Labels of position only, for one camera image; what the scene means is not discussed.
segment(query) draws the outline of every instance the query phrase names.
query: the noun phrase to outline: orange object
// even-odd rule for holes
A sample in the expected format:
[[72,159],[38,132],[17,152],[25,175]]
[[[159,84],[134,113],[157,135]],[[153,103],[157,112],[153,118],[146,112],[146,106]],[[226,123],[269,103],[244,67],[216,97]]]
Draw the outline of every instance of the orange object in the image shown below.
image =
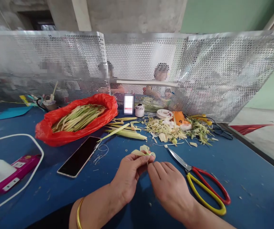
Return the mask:
[[182,111],[173,111],[172,113],[174,122],[176,123],[176,125],[180,126],[182,130],[192,129],[191,123],[185,120]]

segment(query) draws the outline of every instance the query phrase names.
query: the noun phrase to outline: gold bangle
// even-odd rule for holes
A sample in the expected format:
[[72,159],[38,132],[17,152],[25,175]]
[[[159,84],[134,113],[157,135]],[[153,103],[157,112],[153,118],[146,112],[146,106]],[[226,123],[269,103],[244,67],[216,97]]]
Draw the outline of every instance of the gold bangle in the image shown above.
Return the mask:
[[78,229],[82,229],[81,222],[80,222],[80,209],[81,209],[81,206],[82,206],[82,203],[83,203],[84,199],[85,199],[85,197],[82,198],[82,200],[79,204],[79,207],[77,208],[76,222],[77,222],[77,228]]

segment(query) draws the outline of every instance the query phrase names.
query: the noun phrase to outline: white spool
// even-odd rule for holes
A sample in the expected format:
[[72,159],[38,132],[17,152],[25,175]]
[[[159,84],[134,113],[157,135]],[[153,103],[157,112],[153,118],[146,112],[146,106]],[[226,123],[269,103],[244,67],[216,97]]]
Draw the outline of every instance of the white spool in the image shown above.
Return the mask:
[[135,116],[136,117],[143,117],[144,116],[144,105],[139,103],[135,108]]
[[157,111],[156,116],[160,119],[164,119],[166,117],[171,118],[171,117],[173,117],[173,113],[169,110],[160,109]]

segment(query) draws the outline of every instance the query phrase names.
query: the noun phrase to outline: red scissor handle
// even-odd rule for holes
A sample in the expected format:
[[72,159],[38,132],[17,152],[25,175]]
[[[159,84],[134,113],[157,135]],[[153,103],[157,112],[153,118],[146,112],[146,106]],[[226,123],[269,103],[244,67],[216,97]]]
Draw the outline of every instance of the red scissor handle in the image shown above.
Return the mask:
[[[211,174],[207,173],[206,171],[196,168],[196,167],[192,167],[192,171],[196,173],[196,175],[200,178],[201,182],[208,188],[210,189],[210,191],[212,191],[225,205],[229,205],[231,203],[230,200],[230,196],[227,193],[226,189],[221,185],[221,183]],[[206,176],[208,176],[222,191],[223,195],[225,196],[225,199],[223,199],[222,197],[220,197],[216,191],[213,190],[213,188],[211,188],[211,186],[207,183],[207,181],[202,177],[202,175],[200,174],[204,174]]]

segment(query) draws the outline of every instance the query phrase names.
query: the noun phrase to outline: scissors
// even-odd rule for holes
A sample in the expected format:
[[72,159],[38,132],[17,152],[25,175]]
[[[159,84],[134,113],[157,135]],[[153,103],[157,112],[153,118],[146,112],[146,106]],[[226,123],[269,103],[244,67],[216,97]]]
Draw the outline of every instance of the scissors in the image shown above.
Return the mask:
[[[227,191],[225,190],[225,188],[221,185],[221,183],[215,178],[213,177],[211,174],[207,173],[206,171],[187,165],[173,150],[169,149],[169,152],[172,154],[172,156],[185,168],[186,174],[187,174],[187,179],[188,182],[194,192],[194,194],[197,196],[197,198],[201,201],[201,203],[208,208],[210,211],[212,211],[213,213],[217,214],[217,215],[225,215],[226,214],[226,205],[229,205],[231,203],[230,200],[230,196],[228,195]],[[196,173],[196,175],[200,178],[200,180],[202,182],[200,182],[198,179],[196,179],[191,173],[190,171],[193,171]],[[214,183],[216,183],[216,185],[220,188],[220,190],[222,191],[222,193],[224,194],[224,196],[226,197],[226,199],[221,198],[214,190],[213,188],[211,188],[211,186],[207,183],[207,181],[201,176],[201,174],[204,174],[206,176],[208,176]],[[200,187],[202,187],[202,189],[204,189],[206,192],[209,193],[209,195],[211,195],[219,204],[219,206],[221,207],[221,209],[216,209],[214,207],[212,207],[211,205],[209,205],[206,201],[204,201],[204,199],[198,194],[197,190],[194,187],[194,184],[192,183],[192,180],[194,182],[196,182]]]

